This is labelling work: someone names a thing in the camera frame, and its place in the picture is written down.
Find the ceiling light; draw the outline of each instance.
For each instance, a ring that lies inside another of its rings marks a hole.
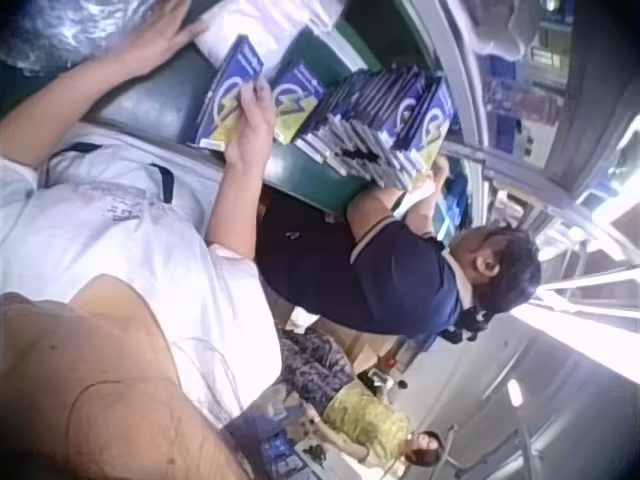
[[[511,400],[511,405],[518,408],[522,405],[524,401],[522,399],[522,390],[520,390],[520,384],[517,380],[511,379],[509,383],[507,383],[507,390],[509,390],[509,399]]]
[[[520,305],[511,313],[532,327],[640,384],[640,334],[533,305]]]

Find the dark hair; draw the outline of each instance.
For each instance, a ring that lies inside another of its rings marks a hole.
[[[485,312],[484,321],[528,302],[542,278],[538,246],[525,230],[510,225],[499,227],[489,232],[484,241],[497,236],[507,237],[508,241],[494,252],[500,265],[498,274],[478,289],[478,306]]]
[[[433,467],[440,462],[442,458],[442,452],[444,451],[444,444],[442,443],[442,439],[440,435],[431,430],[425,430],[424,432],[420,432],[420,435],[429,435],[431,438],[438,442],[437,450],[422,450],[415,449],[412,450],[405,459],[411,465],[416,465],[418,467]]]
[[[498,236],[508,239],[500,250],[494,251],[500,270],[489,283],[476,287],[477,305],[462,311],[450,329],[440,332],[440,337],[450,343],[462,342],[465,331],[471,334],[466,340],[475,341],[494,315],[528,302],[540,286],[542,266],[538,246],[531,236],[507,225],[491,230],[483,243]]]

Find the fluorescent light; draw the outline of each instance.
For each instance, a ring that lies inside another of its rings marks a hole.
[[[640,267],[627,268],[624,270],[617,270],[610,273],[601,273],[598,275],[589,275],[586,277],[574,278],[572,280],[562,280],[560,282],[547,283],[545,285],[540,285],[538,291],[591,287],[593,285],[625,282],[627,280],[635,280],[636,282],[640,283]]]
[[[630,310],[628,308],[595,307],[592,305],[573,303],[563,296],[558,295],[553,290],[538,290],[536,295],[542,299],[542,302],[531,300],[532,303],[540,303],[561,312],[584,312],[598,315],[609,315],[612,317],[635,318],[636,320],[640,320],[640,311],[637,310]]]
[[[533,305],[520,305],[511,313],[528,325],[640,384],[639,334]]]
[[[602,225],[609,224],[631,210],[640,200],[640,168],[625,182],[617,197],[608,199],[593,212],[593,221]]]
[[[507,383],[507,390],[509,390],[509,398],[511,399],[511,405],[518,408],[524,401],[522,399],[522,390],[520,390],[520,384],[517,380],[511,379]]]

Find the store shelf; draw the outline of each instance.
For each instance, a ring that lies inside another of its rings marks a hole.
[[[545,173],[574,198],[606,176],[628,125],[640,112],[638,45],[604,5],[576,11],[566,105]]]

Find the navy blue shirt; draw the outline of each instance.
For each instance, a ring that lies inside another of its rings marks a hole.
[[[383,219],[356,244],[345,222],[277,194],[258,228],[267,284],[294,305],[361,332],[436,335],[462,306],[443,245]]]

